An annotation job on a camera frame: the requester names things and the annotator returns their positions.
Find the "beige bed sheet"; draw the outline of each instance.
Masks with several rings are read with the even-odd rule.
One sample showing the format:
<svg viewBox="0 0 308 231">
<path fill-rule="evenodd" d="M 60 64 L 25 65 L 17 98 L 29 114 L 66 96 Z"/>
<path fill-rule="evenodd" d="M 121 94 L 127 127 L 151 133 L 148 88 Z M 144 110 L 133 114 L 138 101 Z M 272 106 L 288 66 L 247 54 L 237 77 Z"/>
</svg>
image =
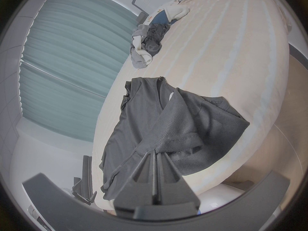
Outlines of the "beige bed sheet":
<svg viewBox="0 0 308 231">
<path fill-rule="evenodd" d="M 95 203 L 103 200 L 98 167 L 106 142 L 119 121 L 125 82 L 164 76 L 168 83 L 201 96 L 223 96 L 250 122 L 241 138 L 219 161 L 184 176 L 196 194 L 221 183 L 260 147 L 276 120 L 288 79 L 288 20 L 274 0 L 183 0 L 190 12 L 171 26 L 161 51 L 144 69 L 124 63 L 99 114 L 92 153 Z"/>
</svg>

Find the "dark gray shirt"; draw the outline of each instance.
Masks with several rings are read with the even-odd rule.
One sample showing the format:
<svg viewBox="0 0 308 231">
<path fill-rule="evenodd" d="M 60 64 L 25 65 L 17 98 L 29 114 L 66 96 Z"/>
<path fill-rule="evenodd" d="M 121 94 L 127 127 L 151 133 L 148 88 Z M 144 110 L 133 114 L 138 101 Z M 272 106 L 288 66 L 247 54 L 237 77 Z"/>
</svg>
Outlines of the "dark gray shirt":
<svg viewBox="0 0 308 231">
<path fill-rule="evenodd" d="M 125 88 L 120 120 L 99 165 L 107 200 L 117 196 L 146 152 L 167 152 L 180 173 L 190 175 L 221 159 L 249 125 L 225 98 L 174 88 L 164 77 L 134 78 Z"/>
</svg>

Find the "blue fabric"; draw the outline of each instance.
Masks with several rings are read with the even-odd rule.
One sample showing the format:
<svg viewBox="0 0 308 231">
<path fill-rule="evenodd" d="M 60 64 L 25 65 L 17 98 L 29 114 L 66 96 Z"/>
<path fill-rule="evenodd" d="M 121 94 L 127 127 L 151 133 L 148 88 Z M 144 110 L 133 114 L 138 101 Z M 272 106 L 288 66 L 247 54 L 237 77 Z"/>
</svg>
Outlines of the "blue fabric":
<svg viewBox="0 0 308 231">
<path fill-rule="evenodd" d="M 129 55 L 136 19 L 112 0 L 47 0 L 22 53 L 23 116 L 93 141 L 99 111 Z"/>
<path fill-rule="evenodd" d="M 167 15 L 165 10 L 159 12 L 151 21 L 151 24 L 156 24 L 156 23 L 160 23 L 160 24 L 169 24 L 172 25 L 174 22 L 176 22 L 177 19 L 173 19 L 171 22 L 168 21 Z"/>
</svg>

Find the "curtain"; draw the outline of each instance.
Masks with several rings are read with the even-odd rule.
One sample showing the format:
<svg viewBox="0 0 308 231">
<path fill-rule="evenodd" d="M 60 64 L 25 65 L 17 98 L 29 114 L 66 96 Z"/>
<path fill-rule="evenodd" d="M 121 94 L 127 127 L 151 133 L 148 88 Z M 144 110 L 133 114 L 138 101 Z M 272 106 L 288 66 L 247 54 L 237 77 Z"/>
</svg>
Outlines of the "curtain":
<svg viewBox="0 0 308 231">
<path fill-rule="evenodd" d="M 112 0 L 47 0 L 21 57 L 23 116 L 93 141 L 102 104 L 129 55 L 136 19 Z"/>
</svg>

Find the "floor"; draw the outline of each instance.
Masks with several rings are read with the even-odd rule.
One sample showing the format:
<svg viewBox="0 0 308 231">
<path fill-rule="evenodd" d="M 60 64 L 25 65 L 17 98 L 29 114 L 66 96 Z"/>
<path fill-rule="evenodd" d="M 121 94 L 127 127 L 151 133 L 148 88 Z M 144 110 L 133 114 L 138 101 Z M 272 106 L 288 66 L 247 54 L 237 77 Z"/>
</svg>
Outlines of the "floor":
<svg viewBox="0 0 308 231">
<path fill-rule="evenodd" d="M 296 192 L 308 167 L 308 70 L 290 56 L 286 95 L 261 147 L 226 181 L 260 181 L 271 170 L 290 179 L 281 208 Z"/>
</svg>

